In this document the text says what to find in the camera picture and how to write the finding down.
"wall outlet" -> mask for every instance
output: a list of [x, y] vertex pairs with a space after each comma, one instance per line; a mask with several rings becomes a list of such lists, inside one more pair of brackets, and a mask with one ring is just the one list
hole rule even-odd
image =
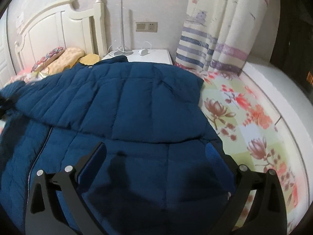
[[157, 22], [136, 22], [136, 32], [157, 32]]

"metal screw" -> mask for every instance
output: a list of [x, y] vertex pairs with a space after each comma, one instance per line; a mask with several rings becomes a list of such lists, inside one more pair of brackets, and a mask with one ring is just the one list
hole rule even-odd
[[239, 169], [240, 169], [241, 171], [247, 171], [247, 170], [248, 170], [248, 167], [247, 167], [246, 165], [244, 165], [244, 164], [241, 164], [241, 165], [239, 165]]
[[269, 169], [269, 174], [275, 176], [276, 172], [273, 169]]
[[72, 165], [68, 165], [68, 166], [65, 167], [64, 170], [65, 170], [66, 172], [70, 172], [70, 171], [73, 170], [73, 166], [72, 166]]
[[37, 171], [37, 176], [41, 176], [43, 174], [43, 170], [40, 169], [39, 171]]

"yellow pillow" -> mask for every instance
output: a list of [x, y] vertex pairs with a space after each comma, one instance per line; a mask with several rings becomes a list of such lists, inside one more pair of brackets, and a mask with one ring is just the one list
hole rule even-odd
[[64, 71], [64, 69], [70, 69], [84, 55], [85, 51], [80, 48], [67, 48], [58, 59], [49, 64], [41, 72], [43, 74], [53, 75]]
[[96, 62], [100, 61], [100, 57], [96, 54], [88, 54], [80, 59], [80, 63], [84, 65], [94, 65]]

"door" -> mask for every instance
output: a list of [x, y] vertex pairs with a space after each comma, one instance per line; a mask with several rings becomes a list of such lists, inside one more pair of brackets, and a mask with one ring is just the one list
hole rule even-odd
[[7, 10], [0, 19], [0, 88], [15, 76], [7, 42]]

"floral curtain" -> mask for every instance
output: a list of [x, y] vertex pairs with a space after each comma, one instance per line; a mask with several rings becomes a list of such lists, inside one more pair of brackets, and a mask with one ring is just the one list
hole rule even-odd
[[176, 65], [239, 73], [269, 0], [189, 0]]

